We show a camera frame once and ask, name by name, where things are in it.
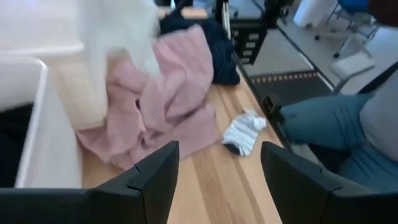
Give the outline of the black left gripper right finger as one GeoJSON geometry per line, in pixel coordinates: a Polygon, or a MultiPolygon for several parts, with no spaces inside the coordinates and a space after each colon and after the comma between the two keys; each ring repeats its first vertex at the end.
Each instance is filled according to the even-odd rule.
{"type": "Polygon", "coordinates": [[[367,188],[269,141],[261,164],[283,223],[397,224],[397,192],[367,188]]]}

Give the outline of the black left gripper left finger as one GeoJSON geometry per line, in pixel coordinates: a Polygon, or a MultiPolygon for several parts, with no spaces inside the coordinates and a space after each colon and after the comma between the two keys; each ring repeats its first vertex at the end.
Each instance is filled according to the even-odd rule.
{"type": "Polygon", "coordinates": [[[178,163],[170,141],[92,189],[1,189],[1,223],[167,223],[178,163]]]}

